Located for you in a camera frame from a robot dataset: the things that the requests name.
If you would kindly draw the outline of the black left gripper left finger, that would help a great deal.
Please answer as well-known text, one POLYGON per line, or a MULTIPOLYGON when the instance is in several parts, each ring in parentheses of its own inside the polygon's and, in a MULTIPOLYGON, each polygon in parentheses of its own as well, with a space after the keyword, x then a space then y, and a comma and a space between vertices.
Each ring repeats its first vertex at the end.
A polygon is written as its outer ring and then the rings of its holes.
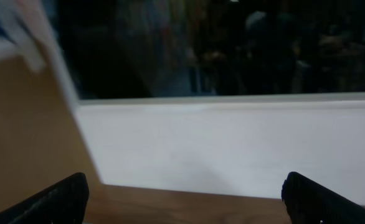
POLYGON ((75 173, 0 212, 0 224, 82 224, 89 198, 84 173, 75 173))

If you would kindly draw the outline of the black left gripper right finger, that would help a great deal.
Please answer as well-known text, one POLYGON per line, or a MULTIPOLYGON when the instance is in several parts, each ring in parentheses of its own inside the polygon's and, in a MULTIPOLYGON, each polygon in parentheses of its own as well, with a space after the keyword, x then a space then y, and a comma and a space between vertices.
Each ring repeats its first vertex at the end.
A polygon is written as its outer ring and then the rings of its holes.
POLYGON ((292 224, 365 224, 365 208, 297 172, 283 183, 282 201, 292 224))

